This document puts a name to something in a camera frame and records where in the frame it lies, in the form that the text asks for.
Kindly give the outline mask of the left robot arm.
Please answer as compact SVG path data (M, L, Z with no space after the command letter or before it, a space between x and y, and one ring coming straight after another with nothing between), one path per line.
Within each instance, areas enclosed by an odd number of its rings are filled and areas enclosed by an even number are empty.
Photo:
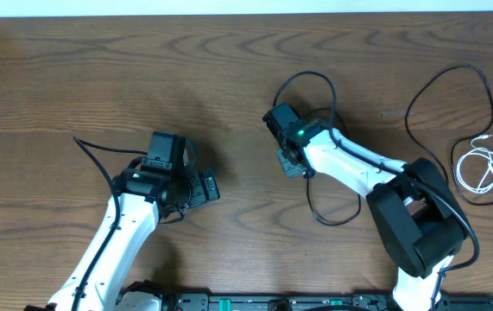
M104 219L79 264L46 310L175 310L175 299L139 282L123 283L138 251L159 224L220 197L214 173L196 167L190 139L156 131L146 151L115 177L104 173L111 197Z

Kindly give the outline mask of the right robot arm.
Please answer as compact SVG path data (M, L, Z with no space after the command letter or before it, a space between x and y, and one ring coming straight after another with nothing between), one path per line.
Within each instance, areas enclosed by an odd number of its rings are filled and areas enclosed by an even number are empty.
M329 175L364 198L382 244L398 267L392 298L402 310L429 310L440 298L439 273L469 237L467 218L437 167L406 163L349 140L326 121L307 121L288 104L262 118L278 142L288 177Z

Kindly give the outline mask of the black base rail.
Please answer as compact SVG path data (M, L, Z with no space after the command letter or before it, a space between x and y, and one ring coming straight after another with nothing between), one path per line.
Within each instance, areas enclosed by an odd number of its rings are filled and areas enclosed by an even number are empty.
M214 294L209 289L165 289L148 280L133 282L117 298L117 310L312 310L350 307L373 311L399 310L391 295L384 292L354 292L340 295L254 295Z

